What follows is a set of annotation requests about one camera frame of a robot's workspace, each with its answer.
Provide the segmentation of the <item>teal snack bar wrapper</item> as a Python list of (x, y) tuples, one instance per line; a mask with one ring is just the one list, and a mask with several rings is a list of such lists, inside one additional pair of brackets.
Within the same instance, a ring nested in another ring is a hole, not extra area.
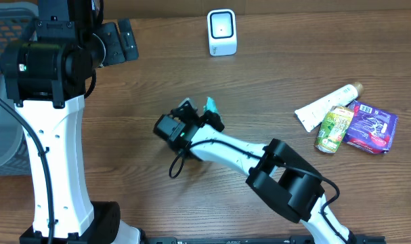
[(217, 108), (217, 105), (216, 105), (214, 99), (211, 98), (211, 97), (207, 98), (206, 104), (203, 106), (203, 111), (204, 112), (209, 111), (209, 112), (215, 113), (217, 115), (220, 115), (219, 110)]

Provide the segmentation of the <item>white cream tube gold cap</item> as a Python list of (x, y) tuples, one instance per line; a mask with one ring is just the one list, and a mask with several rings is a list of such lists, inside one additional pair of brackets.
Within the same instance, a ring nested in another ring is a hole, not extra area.
[(364, 92), (360, 82), (347, 84), (338, 90), (295, 111), (298, 120), (307, 133), (314, 130), (333, 106), (347, 106)]

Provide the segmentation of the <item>green yellow drink carton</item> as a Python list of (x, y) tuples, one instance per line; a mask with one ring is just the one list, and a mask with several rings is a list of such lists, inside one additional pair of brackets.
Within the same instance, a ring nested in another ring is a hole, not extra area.
[(333, 106), (327, 112), (314, 146), (323, 153), (336, 153), (353, 119), (354, 112), (345, 106)]

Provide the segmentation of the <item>purple sanitary pad pack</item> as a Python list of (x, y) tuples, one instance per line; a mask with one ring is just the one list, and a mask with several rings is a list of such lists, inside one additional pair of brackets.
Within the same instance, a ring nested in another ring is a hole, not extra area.
[(388, 153), (399, 117), (357, 100), (348, 108), (354, 116), (343, 142), (375, 155)]

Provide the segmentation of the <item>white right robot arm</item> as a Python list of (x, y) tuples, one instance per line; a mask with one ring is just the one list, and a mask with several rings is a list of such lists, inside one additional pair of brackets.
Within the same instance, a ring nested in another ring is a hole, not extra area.
[(327, 199), (322, 185), (335, 188), (333, 181), (281, 140), (245, 142), (224, 134), (224, 127), (216, 110), (199, 115), (186, 98), (160, 118), (154, 133), (177, 153), (177, 163), (209, 161), (244, 174), (246, 183), (270, 209), (290, 222), (302, 223), (316, 243), (356, 243), (356, 236), (329, 208), (340, 192)]

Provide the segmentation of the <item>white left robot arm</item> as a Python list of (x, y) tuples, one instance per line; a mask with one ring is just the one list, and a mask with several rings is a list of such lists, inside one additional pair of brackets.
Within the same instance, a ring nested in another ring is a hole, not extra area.
[(92, 201), (85, 180), (82, 120), (96, 70), (109, 63), (102, 1), (40, 1), (30, 37), (0, 57), (6, 111), (24, 130), (35, 198), (21, 243), (140, 244), (114, 201)]

